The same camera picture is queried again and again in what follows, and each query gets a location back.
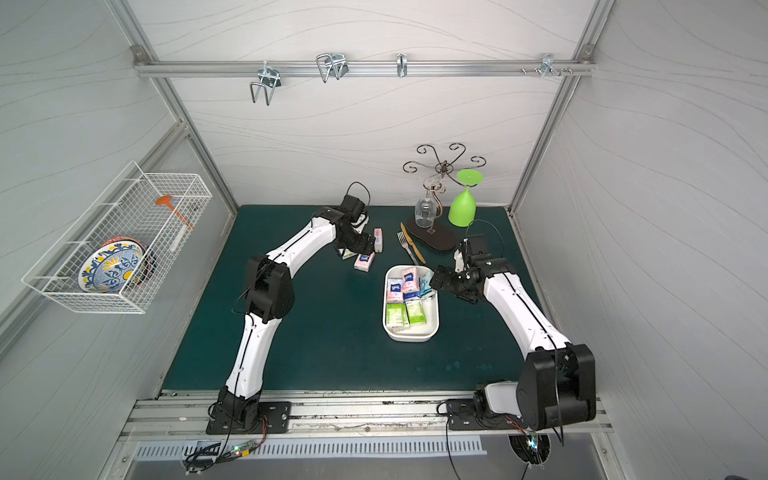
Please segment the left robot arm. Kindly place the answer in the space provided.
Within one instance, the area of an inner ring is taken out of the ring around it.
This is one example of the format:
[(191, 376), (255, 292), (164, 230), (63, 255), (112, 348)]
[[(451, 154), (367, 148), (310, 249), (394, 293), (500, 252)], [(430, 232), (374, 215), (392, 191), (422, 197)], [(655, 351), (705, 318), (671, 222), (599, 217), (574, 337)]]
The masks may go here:
[(285, 243), (249, 260), (243, 333), (231, 373), (212, 405), (210, 433), (250, 433), (259, 427), (266, 360), (281, 321), (295, 303), (293, 278), (327, 245), (372, 254), (375, 238), (363, 231), (367, 218), (367, 207), (347, 198), (339, 206), (320, 208)]

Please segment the teal cartoon tissue pack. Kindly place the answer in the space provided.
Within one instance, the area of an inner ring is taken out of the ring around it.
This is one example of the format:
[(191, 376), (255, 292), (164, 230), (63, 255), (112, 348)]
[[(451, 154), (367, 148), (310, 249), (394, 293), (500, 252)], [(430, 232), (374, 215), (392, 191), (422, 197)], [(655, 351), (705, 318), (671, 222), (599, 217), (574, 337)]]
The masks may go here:
[(419, 273), (419, 297), (429, 298), (434, 294), (434, 290), (431, 286), (431, 280), (434, 272), (431, 269), (421, 270)]

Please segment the pink Tempo tissue pack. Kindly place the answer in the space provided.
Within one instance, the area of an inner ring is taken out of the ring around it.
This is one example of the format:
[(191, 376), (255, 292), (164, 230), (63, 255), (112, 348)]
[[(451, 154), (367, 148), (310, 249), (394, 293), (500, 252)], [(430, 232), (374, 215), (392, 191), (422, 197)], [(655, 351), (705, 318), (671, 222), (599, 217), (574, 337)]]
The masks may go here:
[(402, 292), (404, 295), (418, 294), (420, 291), (418, 270), (415, 266), (402, 271)]

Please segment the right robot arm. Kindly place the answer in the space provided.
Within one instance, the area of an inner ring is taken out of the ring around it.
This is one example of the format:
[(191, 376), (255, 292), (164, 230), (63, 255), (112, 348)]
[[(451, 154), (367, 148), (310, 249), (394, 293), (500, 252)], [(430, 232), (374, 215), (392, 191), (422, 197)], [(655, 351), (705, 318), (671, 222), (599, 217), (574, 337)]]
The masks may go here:
[(481, 260), (460, 272), (445, 266), (430, 285), (470, 303), (481, 300), (499, 313), (517, 342), (523, 366), (516, 381), (497, 381), (476, 391), (476, 409), (505, 416), (528, 430), (593, 420), (597, 414), (595, 357), (543, 314), (504, 259)]

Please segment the pink white tissue pack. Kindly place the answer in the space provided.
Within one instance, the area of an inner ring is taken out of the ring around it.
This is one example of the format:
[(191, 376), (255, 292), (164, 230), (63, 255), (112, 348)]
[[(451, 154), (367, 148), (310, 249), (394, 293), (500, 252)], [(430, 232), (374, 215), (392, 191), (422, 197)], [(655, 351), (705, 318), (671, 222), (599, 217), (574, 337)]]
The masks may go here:
[(357, 271), (369, 272), (374, 259), (374, 253), (358, 254), (353, 264), (353, 268)]

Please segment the green white tissue pack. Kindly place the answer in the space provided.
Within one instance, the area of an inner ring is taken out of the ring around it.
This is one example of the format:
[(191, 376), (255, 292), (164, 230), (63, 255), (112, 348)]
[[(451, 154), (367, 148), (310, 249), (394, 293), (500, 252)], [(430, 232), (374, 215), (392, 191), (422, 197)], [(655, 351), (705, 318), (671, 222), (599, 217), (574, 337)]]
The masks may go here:
[(403, 303), (386, 305), (385, 326), (391, 332), (399, 332), (410, 326), (407, 309)]

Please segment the white oval storage box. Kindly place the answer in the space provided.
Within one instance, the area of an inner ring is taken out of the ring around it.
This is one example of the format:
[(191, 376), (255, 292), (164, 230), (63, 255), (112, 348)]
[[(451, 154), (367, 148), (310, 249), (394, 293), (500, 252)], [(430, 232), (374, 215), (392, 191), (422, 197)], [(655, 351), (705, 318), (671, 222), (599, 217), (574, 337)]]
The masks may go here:
[(440, 326), (438, 294), (425, 266), (391, 267), (384, 281), (382, 326), (394, 341), (429, 341)]

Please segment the pink floral Tempo pack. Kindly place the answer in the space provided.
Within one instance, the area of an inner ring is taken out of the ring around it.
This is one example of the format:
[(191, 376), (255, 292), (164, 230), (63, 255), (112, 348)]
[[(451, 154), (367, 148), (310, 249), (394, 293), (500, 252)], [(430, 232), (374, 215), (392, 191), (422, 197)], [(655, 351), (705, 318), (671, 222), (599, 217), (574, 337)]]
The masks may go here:
[(402, 303), (404, 301), (403, 281), (391, 278), (386, 281), (386, 302), (388, 304)]

